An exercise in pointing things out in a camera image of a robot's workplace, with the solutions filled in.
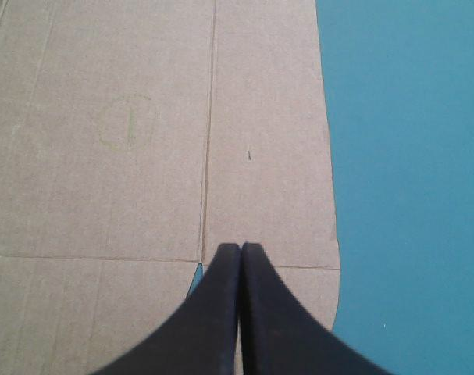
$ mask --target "brown cardboard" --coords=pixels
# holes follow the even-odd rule
[[[113,360],[223,241],[332,327],[315,2],[0,2],[0,374]]]
[[[315,2],[218,2],[207,256],[261,242],[277,266],[339,268]]]

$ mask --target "teal surface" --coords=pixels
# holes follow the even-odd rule
[[[400,374],[474,374],[474,0],[317,0],[340,305]]]
[[[202,280],[203,276],[204,276],[204,266],[202,265],[202,263],[199,263],[197,265],[197,268],[195,269],[193,280],[191,281],[191,284],[190,284],[190,289],[188,289],[188,295],[193,293],[195,288],[198,286],[198,284]]]

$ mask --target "cardboard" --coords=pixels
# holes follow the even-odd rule
[[[315,2],[218,2],[207,256],[261,242],[277,266],[339,268]]]
[[[0,2],[0,374],[96,369],[246,240],[332,327],[313,0]]]

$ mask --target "blue background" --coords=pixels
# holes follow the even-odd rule
[[[474,374],[474,0],[317,0],[340,305],[401,374]]]

